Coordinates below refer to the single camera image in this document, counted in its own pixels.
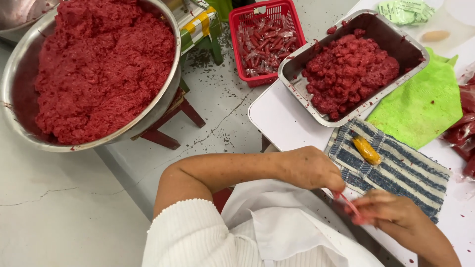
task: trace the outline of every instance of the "rectangular stainless tray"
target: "rectangular stainless tray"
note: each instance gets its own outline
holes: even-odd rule
[[[343,20],[348,22],[345,27],[341,24]],[[330,42],[338,40],[347,34],[352,34],[355,29],[365,30],[364,38],[374,39],[381,49],[386,50],[391,57],[394,57],[399,62],[399,76],[385,87],[371,94],[366,101],[360,102],[360,105],[342,114],[338,121],[331,121],[328,115],[319,113],[312,105],[311,99],[313,95],[309,94],[305,88],[308,82],[307,78],[302,76],[302,70],[307,62],[322,50],[321,48],[317,51],[314,50],[315,40],[305,44],[284,59],[277,71],[279,79],[283,81],[297,100],[315,120],[327,127],[340,127],[354,117],[357,117],[361,112],[376,104],[429,63],[429,54],[423,46],[394,23],[384,16],[378,15],[373,10],[360,10],[340,20],[337,23],[336,32],[327,35],[319,41],[320,47],[328,46]],[[413,69],[406,73],[406,68]]]

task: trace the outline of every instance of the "wooden stool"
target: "wooden stool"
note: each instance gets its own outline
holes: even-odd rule
[[[141,137],[172,150],[179,148],[180,143],[178,143],[178,141],[158,131],[158,128],[169,121],[180,110],[183,111],[186,116],[188,116],[188,118],[190,118],[199,128],[202,128],[206,124],[206,122],[200,117],[196,110],[185,99],[185,92],[181,89],[181,87],[178,87],[178,91],[175,94],[175,97],[167,111],[165,111],[165,114],[163,114],[163,116],[146,131],[138,136],[133,137],[132,140],[136,140],[137,138]]]

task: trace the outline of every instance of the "striped towel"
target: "striped towel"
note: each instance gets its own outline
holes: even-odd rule
[[[353,145],[361,135],[381,156],[381,164],[370,165]],[[437,223],[451,172],[423,154],[386,135],[372,124],[353,119],[335,129],[327,149],[328,156],[342,166],[348,187],[364,194],[382,189],[407,196]]]

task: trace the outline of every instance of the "plastic wrap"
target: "plastic wrap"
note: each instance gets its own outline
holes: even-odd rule
[[[237,30],[237,48],[248,77],[275,73],[284,58],[297,48],[295,33],[289,30],[288,18],[260,18],[255,25]]]
[[[441,137],[459,154],[467,165],[461,176],[466,181],[475,175],[475,62],[459,78],[460,102],[464,116]]]

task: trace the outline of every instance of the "red wooden stool leg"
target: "red wooden stool leg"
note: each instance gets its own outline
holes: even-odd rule
[[[162,145],[164,147],[170,148],[171,150],[176,150],[180,147],[180,143],[178,141],[159,131],[148,130],[144,132],[140,137]]]
[[[196,112],[196,110],[189,104],[189,102],[186,100],[186,98],[183,98],[183,102],[180,105],[180,109],[190,118],[196,126],[199,128],[202,128],[206,122],[203,121],[201,116]]]

